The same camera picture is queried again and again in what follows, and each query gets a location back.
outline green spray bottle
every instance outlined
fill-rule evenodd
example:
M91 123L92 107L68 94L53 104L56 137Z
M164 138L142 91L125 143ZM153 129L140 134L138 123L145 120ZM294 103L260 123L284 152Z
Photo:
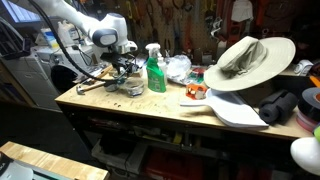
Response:
M161 56L160 44L151 43L146 46L149 51L147 62L148 88L155 92L165 92L166 84L164 73L158 66L158 57Z

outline floor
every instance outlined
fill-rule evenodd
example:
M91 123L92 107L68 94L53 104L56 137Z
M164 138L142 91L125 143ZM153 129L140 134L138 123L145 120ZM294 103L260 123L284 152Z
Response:
M0 113L0 146L12 141L92 166L101 165L62 113L4 102L0 102Z

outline wooden workbench top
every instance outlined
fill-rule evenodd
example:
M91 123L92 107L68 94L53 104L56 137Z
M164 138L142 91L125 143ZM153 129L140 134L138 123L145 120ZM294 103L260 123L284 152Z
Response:
M269 126L267 129L228 127L215 116L209 107L181 107L179 105L180 101L191 100L185 95L185 86L168 83L165 93L157 93L148 89L147 80L146 78L144 79L144 93L134 98L128 97L124 90L119 89L115 92L107 92L104 87L86 92L85 95L78 95L76 88L73 87L56 98L56 102L58 104L97 109L106 112L148 117L162 121L181 122L262 136L275 136L284 139L312 136L310 132L304 130L297 124L295 120L297 109L294 110L289 121L284 124L278 123Z
M77 180L106 180L109 172L33 148L7 142L0 148L7 156L47 171Z

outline hat brim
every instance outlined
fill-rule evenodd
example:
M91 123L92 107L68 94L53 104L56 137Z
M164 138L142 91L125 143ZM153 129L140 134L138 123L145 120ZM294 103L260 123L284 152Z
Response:
M284 71L295 55L294 43L282 37L271 37L259 41L267 48L268 54L258 68L244 76L228 78L215 65L205 71L205 84L219 91L238 91L263 83Z

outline beige hat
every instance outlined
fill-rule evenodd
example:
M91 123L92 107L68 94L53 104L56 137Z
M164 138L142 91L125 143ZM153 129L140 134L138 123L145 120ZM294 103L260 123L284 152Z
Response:
M237 91L265 82L285 70L295 55L287 38L258 40L246 36L204 73L204 82L219 91Z

